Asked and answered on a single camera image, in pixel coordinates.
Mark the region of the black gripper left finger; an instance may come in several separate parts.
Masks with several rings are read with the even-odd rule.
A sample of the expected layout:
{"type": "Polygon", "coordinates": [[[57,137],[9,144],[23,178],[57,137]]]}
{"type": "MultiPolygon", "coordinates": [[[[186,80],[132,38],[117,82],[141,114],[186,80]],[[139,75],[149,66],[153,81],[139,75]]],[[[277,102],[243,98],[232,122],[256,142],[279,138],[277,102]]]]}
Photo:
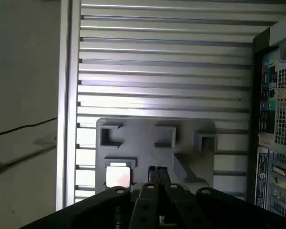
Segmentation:
{"type": "Polygon", "coordinates": [[[157,229],[159,168],[148,183],[130,190],[115,186],[24,226],[26,229],[157,229]]]}

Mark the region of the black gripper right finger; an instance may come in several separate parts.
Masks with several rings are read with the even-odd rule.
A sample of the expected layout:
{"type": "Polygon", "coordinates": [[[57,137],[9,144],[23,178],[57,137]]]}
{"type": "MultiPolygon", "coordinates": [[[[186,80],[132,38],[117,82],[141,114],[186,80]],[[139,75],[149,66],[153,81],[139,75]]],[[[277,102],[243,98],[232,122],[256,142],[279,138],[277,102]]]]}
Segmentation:
{"type": "Polygon", "coordinates": [[[173,184],[158,168],[163,186],[162,229],[286,229],[286,218],[210,187],[195,194],[173,184]]]}

